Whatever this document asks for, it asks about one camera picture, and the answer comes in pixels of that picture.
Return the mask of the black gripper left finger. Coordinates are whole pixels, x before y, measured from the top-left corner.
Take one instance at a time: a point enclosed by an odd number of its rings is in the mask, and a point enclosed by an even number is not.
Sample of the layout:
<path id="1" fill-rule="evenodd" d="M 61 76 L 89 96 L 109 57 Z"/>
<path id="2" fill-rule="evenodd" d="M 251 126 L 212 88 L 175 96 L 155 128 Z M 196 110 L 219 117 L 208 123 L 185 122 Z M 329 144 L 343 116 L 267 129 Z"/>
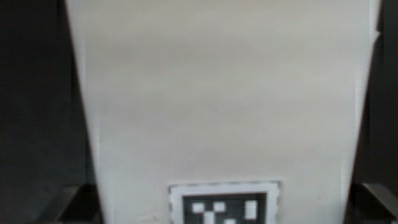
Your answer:
<path id="1" fill-rule="evenodd" d="M 41 213 L 41 224 L 104 224 L 96 186 L 66 186 Z"/>

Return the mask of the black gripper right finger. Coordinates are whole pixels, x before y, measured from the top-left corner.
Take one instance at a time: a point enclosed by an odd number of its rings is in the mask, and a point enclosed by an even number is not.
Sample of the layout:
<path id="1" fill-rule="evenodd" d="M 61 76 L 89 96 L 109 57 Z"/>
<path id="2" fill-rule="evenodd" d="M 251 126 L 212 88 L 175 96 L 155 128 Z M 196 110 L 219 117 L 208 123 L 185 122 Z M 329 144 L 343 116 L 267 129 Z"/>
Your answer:
<path id="1" fill-rule="evenodd" d="M 352 185 L 343 224 L 398 224 L 398 196 L 381 183 Z"/>

